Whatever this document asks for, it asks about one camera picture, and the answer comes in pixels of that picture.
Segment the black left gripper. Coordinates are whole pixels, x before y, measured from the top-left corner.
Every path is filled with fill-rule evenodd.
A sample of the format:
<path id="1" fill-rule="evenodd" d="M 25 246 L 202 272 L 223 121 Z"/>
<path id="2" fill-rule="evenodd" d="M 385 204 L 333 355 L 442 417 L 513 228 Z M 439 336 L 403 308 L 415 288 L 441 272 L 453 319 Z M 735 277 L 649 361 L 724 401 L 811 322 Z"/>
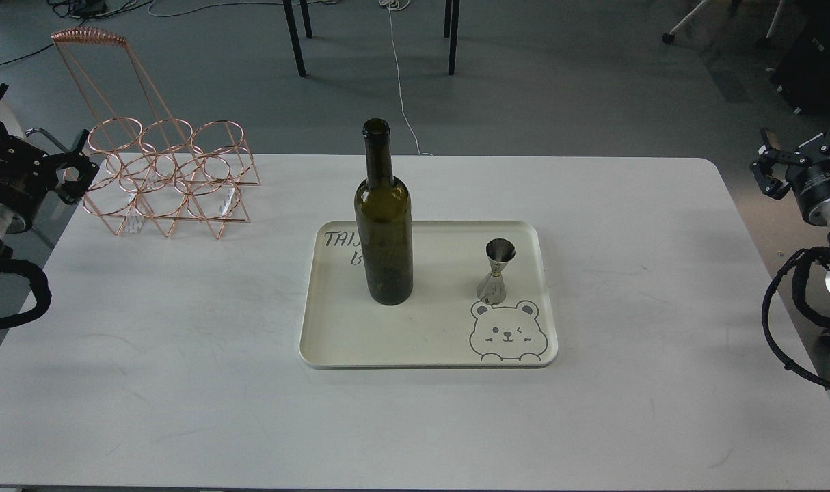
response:
<path id="1" fill-rule="evenodd" d="M 81 131 L 71 149 L 47 158 L 43 150 L 25 142 L 17 116 L 3 100 L 8 84 L 0 83 L 0 204 L 22 218 L 34 218 L 52 188 L 53 171 L 74 169 L 74 180 L 53 188 L 65 204 L 75 204 L 93 185 L 99 166 L 85 154 L 90 132 Z"/>

